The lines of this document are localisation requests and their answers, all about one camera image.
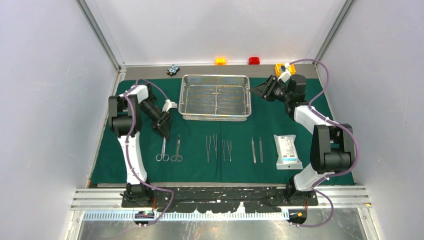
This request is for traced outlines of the surgical scissors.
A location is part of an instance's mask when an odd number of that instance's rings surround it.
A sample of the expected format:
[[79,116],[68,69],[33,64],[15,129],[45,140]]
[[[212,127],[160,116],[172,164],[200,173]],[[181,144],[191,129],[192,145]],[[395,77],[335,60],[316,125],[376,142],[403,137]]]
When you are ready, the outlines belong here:
[[163,137],[161,152],[157,154],[155,158],[157,162],[167,162],[170,159],[170,156],[166,154],[166,142],[166,138]]

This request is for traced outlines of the steel scissors blade pair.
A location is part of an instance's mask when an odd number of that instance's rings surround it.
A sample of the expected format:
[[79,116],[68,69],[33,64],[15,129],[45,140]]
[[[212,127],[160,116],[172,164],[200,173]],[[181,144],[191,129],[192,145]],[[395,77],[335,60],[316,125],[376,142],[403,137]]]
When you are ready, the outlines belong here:
[[176,148],[175,148],[175,154],[171,156],[170,160],[172,162],[182,162],[183,156],[180,155],[180,145],[181,145],[181,136],[178,135],[177,141],[176,141]]

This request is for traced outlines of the surgical forceps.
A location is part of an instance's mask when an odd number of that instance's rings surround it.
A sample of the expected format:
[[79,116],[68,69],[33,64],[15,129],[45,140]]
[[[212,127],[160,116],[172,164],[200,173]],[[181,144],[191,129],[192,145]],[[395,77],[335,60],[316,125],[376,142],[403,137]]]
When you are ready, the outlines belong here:
[[215,101],[214,114],[217,115],[218,114],[218,97],[221,94],[221,90],[218,88],[218,86],[215,87],[215,92],[213,92],[212,94],[214,95],[214,101]]

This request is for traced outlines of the long steel forceps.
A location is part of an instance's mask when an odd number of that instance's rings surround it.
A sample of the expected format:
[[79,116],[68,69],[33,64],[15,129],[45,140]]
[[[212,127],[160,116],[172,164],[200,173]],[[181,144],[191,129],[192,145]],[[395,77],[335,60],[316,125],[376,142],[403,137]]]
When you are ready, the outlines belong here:
[[211,136],[207,135],[206,136],[206,156],[207,156],[207,162],[210,162],[210,150],[211,150]]

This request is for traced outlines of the metal mesh tray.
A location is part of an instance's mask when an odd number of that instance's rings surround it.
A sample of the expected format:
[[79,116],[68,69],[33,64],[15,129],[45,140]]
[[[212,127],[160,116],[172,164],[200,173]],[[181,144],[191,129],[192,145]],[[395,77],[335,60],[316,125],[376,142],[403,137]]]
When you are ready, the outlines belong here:
[[[216,86],[218,113],[215,113]],[[245,75],[186,74],[181,79],[178,112],[185,120],[244,122],[252,114],[250,79]]]

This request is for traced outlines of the steel spatula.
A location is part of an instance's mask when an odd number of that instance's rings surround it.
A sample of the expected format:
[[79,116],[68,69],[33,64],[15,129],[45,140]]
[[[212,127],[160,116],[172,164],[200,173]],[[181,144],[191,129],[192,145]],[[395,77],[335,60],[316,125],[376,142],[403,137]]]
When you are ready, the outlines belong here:
[[215,152],[215,159],[218,159],[218,136],[214,134],[213,136],[213,144],[214,144],[214,152]]

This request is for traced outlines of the steel scalpel handle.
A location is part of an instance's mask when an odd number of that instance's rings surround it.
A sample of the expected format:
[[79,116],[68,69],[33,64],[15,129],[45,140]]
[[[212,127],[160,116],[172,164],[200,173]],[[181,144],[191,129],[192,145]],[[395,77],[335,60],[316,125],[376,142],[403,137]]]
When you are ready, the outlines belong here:
[[255,141],[254,138],[251,138],[251,148],[252,148],[252,159],[253,159],[253,163],[256,164],[257,163],[257,158],[256,158],[256,150],[255,150]]
[[259,153],[260,153],[260,162],[264,162],[264,155],[263,155],[263,142],[262,137],[259,137]]

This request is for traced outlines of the green surgical cloth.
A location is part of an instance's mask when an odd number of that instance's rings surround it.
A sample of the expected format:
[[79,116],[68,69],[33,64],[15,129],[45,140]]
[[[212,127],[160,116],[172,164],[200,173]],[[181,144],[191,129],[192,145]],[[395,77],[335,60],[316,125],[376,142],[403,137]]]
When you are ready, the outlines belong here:
[[[180,136],[181,162],[157,161],[163,138],[152,128],[152,121],[142,113],[140,149],[144,167],[151,183],[159,182],[214,182],[285,184],[299,170],[277,170],[278,153],[274,135],[296,135],[295,147],[304,168],[310,163],[312,135],[302,125],[285,113],[284,103],[268,102],[251,97],[252,113],[246,121],[198,121],[185,120],[177,109],[172,109],[170,140],[166,141],[166,154],[176,153]],[[217,136],[216,159],[213,136]],[[209,162],[207,160],[207,136],[211,136]],[[251,139],[254,139],[256,163],[253,162]],[[262,141],[263,162],[260,144]],[[231,142],[231,161],[225,144],[223,161],[222,141]],[[127,171],[124,154],[115,134],[106,125],[91,174],[91,184],[124,184]]]

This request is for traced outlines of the thin steel tweezers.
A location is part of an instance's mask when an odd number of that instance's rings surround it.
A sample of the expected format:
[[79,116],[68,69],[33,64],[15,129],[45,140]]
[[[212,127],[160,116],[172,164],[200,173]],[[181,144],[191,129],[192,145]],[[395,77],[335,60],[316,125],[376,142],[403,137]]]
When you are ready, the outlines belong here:
[[232,161],[232,141],[227,141],[227,149],[228,149],[228,155],[229,155],[229,161]]

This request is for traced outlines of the white paper packet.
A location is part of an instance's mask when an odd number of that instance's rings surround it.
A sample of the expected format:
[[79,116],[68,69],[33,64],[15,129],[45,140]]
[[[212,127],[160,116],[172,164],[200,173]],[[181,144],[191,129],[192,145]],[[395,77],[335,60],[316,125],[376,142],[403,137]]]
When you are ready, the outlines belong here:
[[295,139],[296,135],[273,135],[278,159],[277,170],[302,170],[303,164],[298,157]]

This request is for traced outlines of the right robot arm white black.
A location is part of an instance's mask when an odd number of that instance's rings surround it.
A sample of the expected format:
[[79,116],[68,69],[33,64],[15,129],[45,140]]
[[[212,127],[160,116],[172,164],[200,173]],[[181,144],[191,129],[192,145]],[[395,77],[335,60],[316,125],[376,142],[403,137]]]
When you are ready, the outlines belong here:
[[299,205],[313,195],[315,188],[330,177],[352,171],[357,163],[357,141],[349,124],[340,124],[322,115],[306,100],[307,79],[271,75],[250,92],[268,102],[284,104],[286,114],[312,134],[310,163],[286,184],[284,200]]

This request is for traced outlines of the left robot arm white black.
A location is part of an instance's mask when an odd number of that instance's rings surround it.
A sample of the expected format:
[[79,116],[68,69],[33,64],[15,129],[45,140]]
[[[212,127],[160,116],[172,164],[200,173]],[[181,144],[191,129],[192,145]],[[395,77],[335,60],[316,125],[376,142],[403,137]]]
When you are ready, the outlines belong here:
[[152,130],[168,140],[172,118],[170,109],[177,106],[166,97],[163,107],[159,108],[155,104],[155,87],[149,81],[135,83],[124,93],[108,98],[107,123],[118,139],[126,167],[126,185],[121,194],[124,207],[148,207],[154,200],[154,188],[149,183],[140,147],[142,114],[152,120]]

